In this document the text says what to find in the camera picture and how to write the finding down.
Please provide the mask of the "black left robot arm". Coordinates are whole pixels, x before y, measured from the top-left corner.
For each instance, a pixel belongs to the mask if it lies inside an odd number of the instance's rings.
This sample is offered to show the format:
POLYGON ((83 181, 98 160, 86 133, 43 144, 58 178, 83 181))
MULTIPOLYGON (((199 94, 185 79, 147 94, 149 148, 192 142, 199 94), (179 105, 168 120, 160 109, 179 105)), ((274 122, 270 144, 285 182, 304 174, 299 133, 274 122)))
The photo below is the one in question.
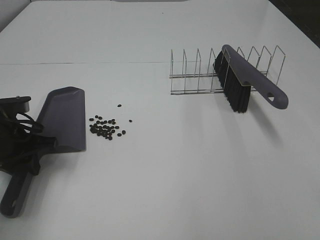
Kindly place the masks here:
POLYGON ((0 100, 0 170, 8 174, 22 169, 38 175, 41 157, 58 143, 54 136, 41 135, 44 126, 27 114, 30 100, 0 100))

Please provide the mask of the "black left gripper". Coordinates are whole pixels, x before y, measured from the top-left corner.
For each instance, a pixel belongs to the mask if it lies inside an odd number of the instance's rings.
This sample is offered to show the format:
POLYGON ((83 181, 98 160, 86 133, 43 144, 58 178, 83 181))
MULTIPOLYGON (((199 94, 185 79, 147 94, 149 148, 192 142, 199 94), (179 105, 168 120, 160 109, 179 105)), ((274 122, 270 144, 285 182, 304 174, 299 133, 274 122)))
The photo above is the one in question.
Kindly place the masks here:
POLYGON ((32 175, 40 172, 40 159, 57 145, 55 137, 31 135, 26 139, 14 140, 8 134, 0 136, 0 170, 13 174, 22 168, 32 175))

